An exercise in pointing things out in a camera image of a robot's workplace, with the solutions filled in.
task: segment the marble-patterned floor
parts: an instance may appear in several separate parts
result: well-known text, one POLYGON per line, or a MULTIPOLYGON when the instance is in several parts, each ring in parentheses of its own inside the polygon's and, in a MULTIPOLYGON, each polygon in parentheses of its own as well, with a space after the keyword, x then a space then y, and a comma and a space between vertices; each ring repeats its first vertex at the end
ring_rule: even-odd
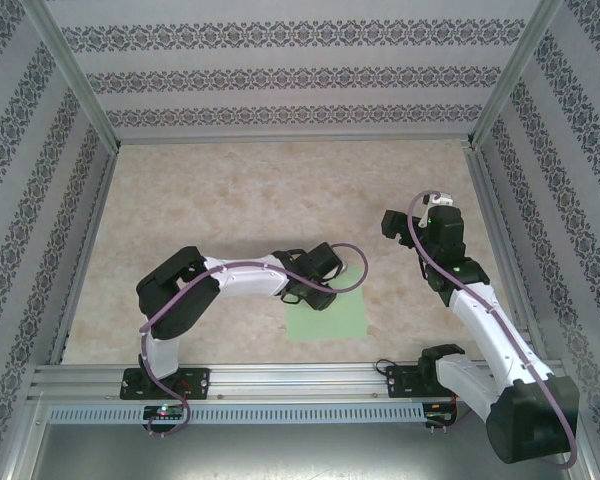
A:
MULTIPOLYGON (((368 337, 293 342, 280 300, 215 302, 183 337, 182 363, 415 360, 422 348, 458 343, 480 352, 423 281, 416 255, 384 238, 386 209, 414 194, 454 196, 467 254, 506 303, 459 141, 300 142, 124 146, 71 328, 65 364, 134 364, 135 286, 186 245, 217 258, 253 258, 328 241, 369 257, 368 337)), ((350 263, 355 254, 343 255, 350 263)))

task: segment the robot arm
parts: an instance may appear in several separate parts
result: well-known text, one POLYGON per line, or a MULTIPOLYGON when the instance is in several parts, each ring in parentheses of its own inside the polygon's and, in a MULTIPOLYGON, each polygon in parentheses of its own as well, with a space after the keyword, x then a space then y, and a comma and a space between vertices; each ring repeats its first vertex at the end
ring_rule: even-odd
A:
MULTIPOLYGON (((427 206, 422 218, 412 219, 414 232, 426 253, 442 269, 487 300, 506 328, 510 340, 485 309, 467 291, 441 275, 419 255, 422 275, 432 290, 440 295, 471 332, 491 375, 480 370, 457 346, 453 353, 433 359, 432 381, 455 392, 486 423, 487 434, 496 454, 506 463, 569 451, 569 441, 558 416, 531 375, 533 366, 548 387, 571 430, 576 431, 578 389, 570 377, 556 377, 518 334, 502 310, 489 277, 480 265, 465 256, 464 223, 460 210, 452 206, 449 195, 424 199, 427 206), (521 347, 523 360, 512 345, 521 347)), ((382 221, 382 233, 388 238, 400 236, 399 243, 415 246, 409 233, 408 217, 388 210, 382 221)))
POLYGON ((277 251, 240 262, 251 265, 223 269, 223 265, 235 261, 203 257, 196 247, 185 247, 140 281, 136 287, 140 310, 150 319, 178 294, 181 285, 215 270, 182 296, 147 333, 147 357, 156 378, 165 378, 178 370, 180 336, 196 323, 214 300, 247 294, 278 295, 285 303, 305 301, 314 310, 324 310, 335 300, 335 293, 317 291, 280 270, 328 286, 326 282, 345 268, 327 243, 308 253, 304 250, 277 251), (265 265, 278 267, 278 270, 265 268, 265 265))

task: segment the purple cable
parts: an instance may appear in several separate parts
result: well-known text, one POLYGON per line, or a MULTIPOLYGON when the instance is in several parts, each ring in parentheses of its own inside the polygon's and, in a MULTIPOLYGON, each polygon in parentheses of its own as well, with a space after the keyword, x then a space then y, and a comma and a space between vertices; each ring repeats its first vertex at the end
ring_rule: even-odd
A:
POLYGON ((549 462, 549 461, 547 461, 547 463, 550 463, 551 465, 554 465, 556 468, 559 468, 561 470, 566 470, 568 468, 573 467, 573 465, 576 463, 576 460, 578 459, 578 448, 576 446, 576 439, 573 435, 573 432, 571 431, 571 427, 569 426, 567 417, 565 417, 565 415, 562 412, 562 409, 560 408, 560 406, 558 405, 558 402, 556 401, 555 397, 552 395, 552 393, 549 391, 549 388, 542 381, 542 378, 540 377, 540 375, 538 374, 538 372, 536 371, 534 366, 531 365, 531 363, 529 361, 529 357, 527 357, 525 351, 522 349, 522 347, 520 347, 520 345, 516 341, 515 337, 513 336, 513 334, 507 327, 507 324, 504 322, 504 320, 502 319, 500 314, 496 310, 494 310, 493 306, 489 302, 487 302, 484 298, 482 298, 480 295, 478 295, 475 291, 473 291, 467 285, 462 283, 460 280, 455 278, 453 275, 450 275, 449 273, 444 271, 440 265, 438 265, 436 262, 434 262, 433 259, 425 251, 424 247, 420 243, 420 240, 418 240, 418 236, 416 235, 415 229, 413 227, 413 210, 416 206, 416 202, 420 198, 424 197, 425 195, 433 195, 434 198, 439 198, 441 194, 437 190, 425 190, 425 191, 417 194, 413 198, 413 200, 411 200, 411 203, 409 204, 409 210, 407 211, 407 227, 409 228, 409 233, 411 234, 411 238, 413 239, 413 243, 415 244, 416 249, 422 256, 424 261, 427 262, 429 265, 431 265, 431 267, 433 267, 440 275, 445 277, 447 280, 449 280, 453 284, 457 285, 459 288, 461 288, 465 292, 467 292, 478 303, 480 303, 480 305, 482 305, 488 312, 491 312, 491 315, 493 315, 493 317, 498 322, 498 325, 500 326, 500 328, 506 335, 507 339, 509 340, 509 343, 511 343, 511 346, 513 347, 513 349, 516 351, 516 353, 518 354, 520 359, 527 366, 527 370, 529 370, 529 373, 531 373, 531 376, 533 377, 533 379, 536 381, 536 383, 542 390, 542 393, 544 393, 544 396, 549 401, 549 404, 553 408, 554 412, 556 412, 556 415, 558 416, 558 420, 560 420, 560 424, 562 425, 562 428, 564 428, 564 432, 567 435, 567 439, 569 440, 569 448, 571 450, 571 455, 569 456, 569 460, 567 460, 565 463, 554 463, 554 462, 549 462))
MULTIPOLYGON (((304 283, 305 285, 313 288, 314 290, 318 290, 320 292, 336 293, 336 294, 351 292, 352 290, 355 290, 360 285, 362 285, 362 283, 366 280, 367 275, 369 274, 369 261, 367 260, 367 257, 365 256, 364 252, 362 250, 360 250, 360 248, 356 247, 355 245, 352 245, 351 243, 334 243, 333 245, 331 245, 331 247, 332 248, 338 248, 338 247, 351 248, 352 250, 355 250, 358 253, 358 255, 360 255, 360 258, 362 259, 362 263, 364 265, 364 271, 362 272, 362 276, 356 283, 354 283, 350 287, 329 288, 329 287, 320 285, 318 283, 311 282, 311 281, 307 280, 306 278, 298 275, 297 273, 291 272, 285 268, 281 268, 276 265, 269 265, 269 264, 262 263, 262 262, 236 261, 236 262, 227 263, 225 265, 219 265, 217 267, 210 268, 206 272, 198 275, 196 278, 194 278, 189 283, 187 283, 171 300, 169 300, 165 304, 164 307, 162 307, 160 310, 158 310, 158 312, 153 317, 151 317, 151 319, 147 323, 145 323, 144 325, 142 325, 142 327, 140 327, 140 333, 142 334, 142 340, 140 341, 140 351, 142 352, 141 358, 142 358, 142 363, 144 364, 144 367, 147 371, 147 375, 149 376, 151 381, 153 383, 155 383, 158 386, 158 388, 160 388, 160 390, 162 390, 163 392, 165 392, 168 395, 171 395, 176 400, 179 400, 187 412, 184 421, 182 423, 179 423, 175 427, 173 427, 168 432, 161 432, 160 433, 161 438, 164 438, 168 435, 173 435, 174 433, 177 433, 178 431, 182 430, 184 427, 186 427, 189 424, 189 422, 191 421, 191 407, 189 406, 189 402, 187 402, 187 400, 184 397, 182 397, 181 395, 178 395, 176 392, 174 392, 173 390, 168 388, 164 383, 162 383, 154 375, 153 370, 151 370, 151 365, 149 365, 149 356, 147 355, 147 333, 149 332, 151 327, 153 325, 155 325, 156 323, 158 323, 164 317, 164 315, 171 308, 173 308, 173 306, 176 303, 178 303, 184 295, 186 295, 186 293, 189 290, 191 290, 193 287, 195 287, 202 280, 213 275, 214 273, 223 272, 223 271, 229 270, 231 268, 261 267, 265 270, 273 270, 276 272, 283 273, 287 277, 294 278, 297 281, 299 281, 300 283, 304 283)), ((154 418, 150 418, 149 422, 147 423, 147 430, 149 431, 149 435, 153 435, 155 433, 153 430, 151 430, 151 424, 153 423, 154 418)))

